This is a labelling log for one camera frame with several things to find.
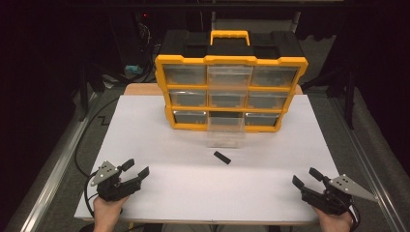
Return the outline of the person's right hand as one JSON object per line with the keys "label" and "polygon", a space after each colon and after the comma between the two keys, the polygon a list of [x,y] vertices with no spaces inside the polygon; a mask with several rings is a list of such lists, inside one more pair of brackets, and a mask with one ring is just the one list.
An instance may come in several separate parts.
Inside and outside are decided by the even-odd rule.
{"label": "person's right hand", "polygon": [[353,219],[349,213],[340,216],[328,215],[317,208],[313,208],[317,214],[322,232],[350,232]]}

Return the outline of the clear organizer drawer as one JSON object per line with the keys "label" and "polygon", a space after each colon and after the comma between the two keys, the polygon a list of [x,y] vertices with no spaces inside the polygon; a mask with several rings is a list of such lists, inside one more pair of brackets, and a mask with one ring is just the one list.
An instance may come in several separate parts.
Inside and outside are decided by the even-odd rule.
{"label": "clear organizer drawer", "polygon": [[241,148],[245,141],[245,123],[242,117],[210,117],[207,145],[212,148]]}

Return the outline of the aluminium frame rail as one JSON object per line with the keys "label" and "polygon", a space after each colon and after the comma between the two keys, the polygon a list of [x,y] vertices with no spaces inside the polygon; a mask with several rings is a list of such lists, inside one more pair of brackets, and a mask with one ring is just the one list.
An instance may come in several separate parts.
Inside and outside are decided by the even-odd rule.
{"label": "aluminium frame rail", "polygon": [[57,189],[67,171],[79,138],[90,121],[90,116],[97,110],[102,94],[93,93],[88,100],[89,111],[82,116],[78,106],[60,136],[48,160],[45,162],[34,184],[21,201],[17,211],[9,221],[5,232],[36,232],[48,210]]}
{"label": "aluminium frame rail", "polygon": [[404,220],[398,214],[398,210],[396,209],[394,202],[392,201],[392,197],[387,192],[387,189],[383,186],[381,179],[376,173],[376,169],[371,164],[370,159],[359,140],[359,137],[347,125],[344,119],[343,109],[339,101],[337,99],[330,99],[330,103],[332,108],[336,112],[337,117],[343,124],[344,130],[349,136],[350,142],[354,147],[356,160],[361,166],[369,187],[372,193],[375,195],[376,201],[390,228],[392,229],[392,232],[410,232],[410,229],[408,229],[404,225]]}

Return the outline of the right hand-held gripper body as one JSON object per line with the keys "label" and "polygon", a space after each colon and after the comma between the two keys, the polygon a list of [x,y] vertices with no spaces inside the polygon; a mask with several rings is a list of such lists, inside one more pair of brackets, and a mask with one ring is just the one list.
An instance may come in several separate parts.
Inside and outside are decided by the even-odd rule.
{"label": "right hand-held gripper body", "polygon": [[340,216],[348,212],[354,206],[354,196],[374,202],[378,200],[374,194],[345,174],[334,179],[327,176],[315,178],[324,184],[325,189],[320,193],[301,183],[302,200],[326,214]]}

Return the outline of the grid of clear drawers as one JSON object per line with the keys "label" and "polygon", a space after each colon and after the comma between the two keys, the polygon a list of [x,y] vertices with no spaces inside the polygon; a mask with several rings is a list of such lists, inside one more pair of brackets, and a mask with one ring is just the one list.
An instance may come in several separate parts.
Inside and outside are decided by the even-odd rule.
{"label": "grid of clear drawers", "polygon": [[175,127],[279,125],[294,95],[296,67],[166,65],[165,115]]}

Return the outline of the person's left hand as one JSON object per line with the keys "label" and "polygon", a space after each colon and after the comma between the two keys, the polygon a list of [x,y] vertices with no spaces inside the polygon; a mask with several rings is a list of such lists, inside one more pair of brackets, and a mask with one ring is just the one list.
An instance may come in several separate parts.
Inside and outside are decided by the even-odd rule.
{"label": "person's left hand", "polygon": [[123,205],[129,198],[124,197],[118,201],[107,202],[97,197],[94,202],[94,229],[93,232],[113,232]]}

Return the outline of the small black rectangular block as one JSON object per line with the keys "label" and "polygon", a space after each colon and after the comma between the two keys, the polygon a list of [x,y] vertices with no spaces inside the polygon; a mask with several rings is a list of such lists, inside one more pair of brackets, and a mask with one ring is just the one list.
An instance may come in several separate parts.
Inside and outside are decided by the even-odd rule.
{"label": "small black rectangular block", "polygon": [[214,152],[214,156],[223,161],[225,164],[229,164],[231,159],[220,153],[219,151]]}

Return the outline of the yellow black organizer cabinet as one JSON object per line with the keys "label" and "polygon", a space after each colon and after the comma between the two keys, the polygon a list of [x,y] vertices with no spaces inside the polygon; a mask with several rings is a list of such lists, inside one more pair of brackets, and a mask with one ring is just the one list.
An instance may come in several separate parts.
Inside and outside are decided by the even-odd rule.
{"label": "yellow black organizer cabinet", "polygon": [[[246,66],[274,66],[296,67],[298,69],[294,79],[294,95],[300,77],[308,68],[308,59],[302,51],[296,36],[290,31],[273,31],[270,33],[249,32],[250,46],[244,39],[215,39],[210,45],[210,34],[204,32],[189,32],[185,30],[170,30],[166,33],[161,44],[160,53],[155,60],[156,80],[162,91],[165,104],[169,99],[164,96],[166,91],[163,67],[166,65],[246,65]],[[287,113],[292,99],[286,106]],[[274,132],[281,127],[279,125],[272,130],[263,130],[260,127],[245,127],[246,132]],[[175,127],[175,130],[206,131],[207,128]]]}

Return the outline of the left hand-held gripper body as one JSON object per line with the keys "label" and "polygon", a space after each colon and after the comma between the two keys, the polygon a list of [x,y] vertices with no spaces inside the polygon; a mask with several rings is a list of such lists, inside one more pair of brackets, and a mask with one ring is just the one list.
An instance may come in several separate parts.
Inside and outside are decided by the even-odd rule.
{"label": "left hand-held gripper body", "polygon": [[138,175],[126,182],[121,181],[120,175],[125,171],[120,166],[105,160],[91,181],[91,187],[97,187],[98,196],[107,202],[118,201],[141,189],[142,180]]}

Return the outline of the white foam board sheet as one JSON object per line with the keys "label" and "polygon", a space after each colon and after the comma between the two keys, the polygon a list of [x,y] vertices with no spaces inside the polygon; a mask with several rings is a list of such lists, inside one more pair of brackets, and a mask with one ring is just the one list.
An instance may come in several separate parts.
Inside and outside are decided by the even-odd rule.
{"label": "white foam board sheet", "polygon": [[125,220],[182,223],[308,224],[316,221],[292,178],[316,190],[308,171],[338,174],[309,99],[291,102],[281,129],[249,133],[239,149],[221,149],[224,163],[206,144],[203,131],[174,130],[164,117],[161,96],[123,96],[96,159],[120,165],[133,178],[149,176],[126,203]]}

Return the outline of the black metal stand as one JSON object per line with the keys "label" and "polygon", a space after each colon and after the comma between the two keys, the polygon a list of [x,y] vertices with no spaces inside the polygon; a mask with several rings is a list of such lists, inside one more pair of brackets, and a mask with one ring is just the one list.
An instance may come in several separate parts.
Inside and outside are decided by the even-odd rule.
{"label": "black metal stand", "polygon": [[91,112],[94,95],[103,93],[104,89],[101,67],[96,63],[83,62],[79,68],[80,122]]}
{"label": "black metal stand", "polygon": [[333,71],[320,74],[313,80],[305,82],[301,88],[307,90],[313,86],[327,85],[326,95],[329,98],[344,96],[343,118],[350,130],[353,126],[353,106],[356,70],[351,67],[338,67]]}

